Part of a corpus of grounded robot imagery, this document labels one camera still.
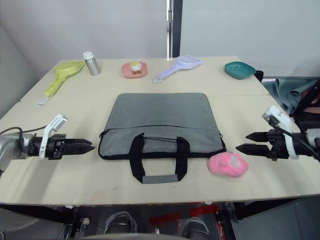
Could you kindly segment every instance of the table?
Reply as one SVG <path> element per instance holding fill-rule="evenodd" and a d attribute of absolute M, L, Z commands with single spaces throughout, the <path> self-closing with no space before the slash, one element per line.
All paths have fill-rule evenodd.
<path fill-rule="evenodd" d="M 0 130 L 12 126 L 34 129 L 62 112 L 68 122 L 58 131 L 69 138 L 85 138 L 95 150 L 60 160 L 36 157 L 12 160 L 0 178 L 0 203 L 26 205 L 114 205 L 150 203 L 224 202 L 263 200 L 320 194 L 320 164 L 311 157 L 299 160 L 242 156 L 250 169 L 240 178 L 211 174 L 205 158 L 189 159 L 188 173 L 180 182 L 141 184 L 131 173 L 128 160 L 108 161 L 98 155 L 99 133 L 120 93 L 206 93 L 217 125 L 229 151 L 247 134 L 268 131 L 261 114 L 277 105 L 254 78 L 236 80 L 223 65 L 236 57 L 204 57 L 205 64 L 175 73 L 163 83 L 151 83 L 156 73 L 171 64 L 165 59 L 144 59 L 149 74 L 144 78 L 121 76 L 121 64 L 129 59 L 103 60 L 99 76 L 87 68 L 68 79 L 43 107 L 36 107 L 43 91 L 55 79 L 51 70 L 1 120 Z M 143 161 L 146 175 L 170 174 L 174 159 Z"/>

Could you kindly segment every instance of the wall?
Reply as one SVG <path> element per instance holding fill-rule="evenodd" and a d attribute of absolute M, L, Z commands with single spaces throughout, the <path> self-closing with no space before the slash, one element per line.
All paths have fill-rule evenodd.
<path fill-rule="evenodd" d="M 320 76 L 319 0 L 185 0 L 180 54 L 238 56 L 265 76 Z"/>
<path fill-rule="evenodd" d="M 166 57 L 166 0 L 3 0 L 0 21 L 43 75 L 57 62 Z"/>
<path fill-rule="evenodd" d="M 0 118 L 36 83 L 26 63 L 0 26 Z"/>

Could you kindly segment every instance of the bag handle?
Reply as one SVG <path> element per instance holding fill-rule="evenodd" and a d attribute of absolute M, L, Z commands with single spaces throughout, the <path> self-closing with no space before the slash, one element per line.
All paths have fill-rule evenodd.
<path fill-rule="evenodd" d="M 181 154 L 175 160 L 175 174 L 170 175 L 157 175 L 146 176 L 144 166 L 142 164 L 142 150 L 145 145 L 144 133 L 136 136 L 131 144 L 129 151 L 129 160 L 133 176 L 142 184 L 160 184 L 160 183 L 173 183 L 181 181 L 187 174 L 188 158 L 187 154 L 190 153 L 190 145 L 183 137 L 176 138 L 177 153 Z"/>

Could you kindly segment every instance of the pink toy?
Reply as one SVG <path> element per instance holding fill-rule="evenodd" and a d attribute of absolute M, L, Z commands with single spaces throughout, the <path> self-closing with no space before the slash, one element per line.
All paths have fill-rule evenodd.
<path fill-rule="evenodd" d="M 248 163 L 237 153 L 222 152 L 209 158 L 208 168 L 213 174 L 241 177 L 248 170 Z"/>
<path fill-rule="evenodd" d="M 143 61 L 139 61 L 139 63 L 142 66 L 141 71 L 139 71 L 139 72 L 133 72 L 130 69 L 130 62 L 127 62 L 124 65 L 122 65 L 123 76 L 127 79 L 134 79 L 134 78 L 141 78 L 141 77 L 144 77 L 145 75 L 147 75 L 147 73 L 148 73 L 147 64 Z"/>

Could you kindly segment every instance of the gray laptop bag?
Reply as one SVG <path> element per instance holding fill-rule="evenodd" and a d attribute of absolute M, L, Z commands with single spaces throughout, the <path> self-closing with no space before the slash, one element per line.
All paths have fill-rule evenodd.
<path fill-rule="evenodd" d="M 188 158 L 226 151 L 203 93 L 120 94 L 100 138 L 100 157 L 129 159 L 133 176 L 143 184 L 180 181 Z M 152 158 L 176 158 L 175 174 L 145 176 L 142 159 Z"/>

